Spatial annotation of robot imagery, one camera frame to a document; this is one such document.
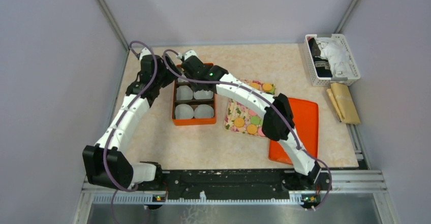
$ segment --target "orange container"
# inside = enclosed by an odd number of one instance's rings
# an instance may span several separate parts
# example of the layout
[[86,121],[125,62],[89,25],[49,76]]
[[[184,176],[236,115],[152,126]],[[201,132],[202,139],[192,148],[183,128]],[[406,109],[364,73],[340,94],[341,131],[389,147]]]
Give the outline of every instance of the orange container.
[[[203,99],[197,100],[192,98],[191,100],[176,100],[176,89],[180,86],[190,86],[189,82],[178,82],[178,79],[174,81],[174,96],[172,100],[172,121],[176,126],[188,126],[188,125],[207,125],[207,124],[215,124],[217,122],[217,109],[216,109],[216,95],[213,94],[212,99]],[[175,107],[180,104],[190,105],[193,110],[196,109],[199,105],[209,105],[214,109],[214,117],[213,118],[192,118],[192,119],[175,119]]]
[[[306,150],[312,156],[317,157],[319,148],[319,106],[311,101],[294,98],[289,98],[289,103],[292,108],[293,122],[295,123],[298,137]],[[268,157],[271,161],[292,164],[292,161],[277,141],[269,141]]]

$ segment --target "black metal base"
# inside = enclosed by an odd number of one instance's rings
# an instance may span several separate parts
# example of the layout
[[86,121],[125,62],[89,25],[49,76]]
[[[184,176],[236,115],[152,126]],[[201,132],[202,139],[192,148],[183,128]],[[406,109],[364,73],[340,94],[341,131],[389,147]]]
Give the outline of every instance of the black metal base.
[[168,188],[169,199],[199,199],[205,191],[209,200],[288,199],[289,190],[327,190],[329,176],[321,173],[313,185],[304,184],[292,169],[229,169],[163,171],[138,191]]

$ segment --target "white cup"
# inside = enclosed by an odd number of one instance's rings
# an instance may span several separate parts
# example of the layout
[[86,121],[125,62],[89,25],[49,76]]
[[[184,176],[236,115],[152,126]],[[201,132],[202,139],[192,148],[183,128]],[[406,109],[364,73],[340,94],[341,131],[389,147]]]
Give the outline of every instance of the white cup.
[[176,89],[176,100],[191,100],[193,99],[193,91],[188,86],[180,86]]
[[214,93],[212,91],[200,90],[194,92],[193,96],[197,100],[211,99],[214,96]]
[[199,105],[195,109],[195,118],[213,118],[214,109],[209,105]]
[[193,108],[187,104],[181,104],[175,107],[175,119],[192,119],[193,115]]

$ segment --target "cable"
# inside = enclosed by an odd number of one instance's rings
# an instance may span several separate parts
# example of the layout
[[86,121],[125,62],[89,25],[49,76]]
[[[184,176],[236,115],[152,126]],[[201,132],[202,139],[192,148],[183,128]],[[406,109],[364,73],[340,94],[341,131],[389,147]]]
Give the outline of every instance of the cable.
[[[132,48],[133,44],[141,44],[143,45],[145,48],[147,48],[152,56],[152,59],[154,61],[154,72],[152,74],[152,77],[150,79],[150,81],[144,86],[144,88],[133,98],[132,101],[130,101],[130,103],[127,105],[127,108],[130,108],[140,97],[141,95],[150,87],[150,85],[153,83],[154,79],[156,78],[157,75],[157,58],[156,55],[154,54],[154,52],[152,51],[152,49],[147,46],[145,43],[142,43],[140,41],[132,41],[129,44],[130,50],[133,52],[133,54],[138,55],[138,53],[136,53],[136,51]],[[117,122],[115,123],[115,126],[118,127],[118,125],[120,124],[120,122],[122,121],[122,119],[124,118],[124,116],[126,115],[127,110],[124,110],[122,112],[122,114],[120,115],[120,117],[118,118]],[[109,180],[111,180],[111,182],[120,190],[125,191],[125,192],[134,192],[138,189],[138,185],[135,184],[135,186],[133,187],[133,189],[127,189],[124,188],[123,186],[121,186],[116,180],[115,178],[112,176],[111,171],[109,170],[108,167],[108,161],[107,161],[107,155],[108,155],[108,147],[109,144],[111,143],[111,139],[114,136],[115,133],[115,129],[112,129],[111,133],[108,136],[108,139],[106,140],[106,144],[105,144],[105,148],[103,149],[103,167],[105,168],[106,174],[109,177]],[[117,194],[118,190],[115,190],[114,194],[112,195],[112,199],[111,199],[111,212],[112,212],[112,217],[115,221],[115,223],[119,224],[116,216],[115,216],[115,212],[114,212],[114,198],[115,195]],[[149,215],[147,217],[147,220],[143,222],[143,224],[147,223],[149,220]]]
[[240,87],[240,88],[244,89],[245,91],[251,92],[252,94],[254,94],[255,96],[257,96],[258,98],[260,98],[261,100],[263,100],[265,103],[267,103],[267,104],[268,104],[272,109],[274,109],[274,111],[275,111],[275,112],[277,113],[277,115],[282,119],[282,121],[284,122],[284,124],[286,124],[287,128],[289,129],[290,133],[292,134],[293,138],[295,139],[295,142],[296,142],[296,149],[297,149],[297,150],[301,150],[301,149],[302,149],[302,151],[304,151],[308,156],[310,156],[310,157],[311,157],[312,159],[314,159],[315,161],[322,163],[322,164],[326,167],[326,169],[328,170],[328,175],[329,175],[329,188],[328,188],[328,191],[326,192],[326,194],[325,194],[325,196],[323,197],[322,201],[321,201],[321,202],[320,202],[316,207],[313,207],[313,209],[314,209],[315,211],[316,211],[317,209],[319,209],[319,208],[320,208],[320,206],[321,206],[321,204],[323,204],[323,203],[326,201],[326,199],[327,199],[327,197],[328,197],[328,195],[329,195],[329,192],[330,192],[330,188],[331,188],[331,186],[332,186],[332,174],[331,174],[331,170],[329,169],[329,166],[328,166],[326,163],[324,163],[322,160],[317,159],[316,157],[312,156],[308,151],[306,151],[305,149],[303,149],[303,148],[301,147],[301,145],[299,144],[299,139],[298,139],[298,137],[297,137],[296,133],[294,133],[294,131],[293,131],[292,127],[290,126],[290,123],[286,120],[286,118],[283,116],[283,114],[282,114],[282,113],[277,109],[277,107],[275,107],[275,105],[273,105],[270,101],[268,101],[265,97],[261,96],[260,94],[258,94],[258,93],[256,93],[256,92],[252,91],[251,89],[249,89],[249,88],[247,88],[247,87],[240,86],[240,85],[238,85],[238,84],[236,84],[236,83],[229,83],[229,82],[223,82],[223,81],[203,81],[203,80],[195,80],[195,79],[190,79],[190,78],[187,78],[187,77],[183,77],[183,76],[181,76],[180,74],[176,73],[173,69],[171,69],[171,68],[169,67],[169,65],[168,65],[168,63],[167,63],[167,61],[166,61],[166,55],[167,55],[167,53],[168,53],[168,52],[173,52],[173,53],[174,53],[175,55],[177,55],[177,56],[178,56],[178,52],[176,52],[176,51],[174,51],[174,50],[172,50],[172,49],[167,49],[167,50],[165,50],[165,51],[163,52],[163,56],[162,56],[162,58],[163,58],[163,62],[165,63],[166,68],[167,68],[167,69],[168,69],[168,70],[169,70],[173,75],[175,75],[176,77],[181,78],[181,79],[184,79],[184,80],[189,81],[189,82],[192,82],[192,83],[226,84],[226,85],[231,85],[231,86]]
[[[112,198],[111,198],[111,214],[112,214],[112,218],[114,219],[115,223],[120,224],[117,220],[117,217],[115,216],[115,211],[114,211],[114,198],[117,195],[117,193],[118,193],[118,189],[116,189],[114,191],[114,194],[112,195]],[[146,215],[146,220],[142,224],[148,223],[148,221],[149,221],[149,214]]]

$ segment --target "white cloth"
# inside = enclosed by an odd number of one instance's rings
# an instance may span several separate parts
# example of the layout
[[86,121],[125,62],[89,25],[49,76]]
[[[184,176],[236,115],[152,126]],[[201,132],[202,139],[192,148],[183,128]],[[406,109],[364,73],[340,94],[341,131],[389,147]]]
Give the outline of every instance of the white cloth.
[[321,51],[320,58],[328,60],[334,77],[355,77],[350,67],[349,53],[339,40],[316,38],[316,43]]

